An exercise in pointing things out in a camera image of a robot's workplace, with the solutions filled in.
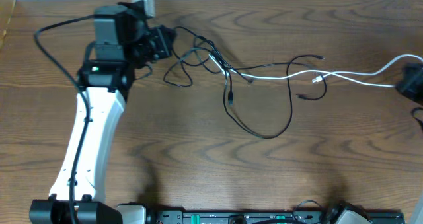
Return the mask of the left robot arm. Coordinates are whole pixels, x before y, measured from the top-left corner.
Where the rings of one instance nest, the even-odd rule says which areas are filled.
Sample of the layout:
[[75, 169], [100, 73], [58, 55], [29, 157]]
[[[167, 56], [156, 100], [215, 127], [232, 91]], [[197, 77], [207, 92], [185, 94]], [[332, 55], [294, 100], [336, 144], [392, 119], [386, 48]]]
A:
[[153, 0], [97, 8], [91, 15], [95, 40], [71, 82], [77, 111], [63, 164], [48, 198], [30, 206], [32, 223], [153, 223], [136, 203], [105, 203], [105, 174], [112, 140], [135, 81], [136, 69], [171, 56], [176, 33], [149, 27]]

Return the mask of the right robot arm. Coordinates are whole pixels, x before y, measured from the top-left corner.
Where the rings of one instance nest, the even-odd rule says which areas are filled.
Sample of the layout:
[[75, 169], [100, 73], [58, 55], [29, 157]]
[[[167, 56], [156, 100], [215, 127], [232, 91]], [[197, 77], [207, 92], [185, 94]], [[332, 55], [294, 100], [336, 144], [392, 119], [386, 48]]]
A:
[[412, 117], [422, 128], [422, 119], [416, 117], [418, 111], [422, 111], [422, 63], [407, 63], [402, 68], [402, 79], [395, 85], [396, 90], [407, 99], [419, 104], [410, 112]]

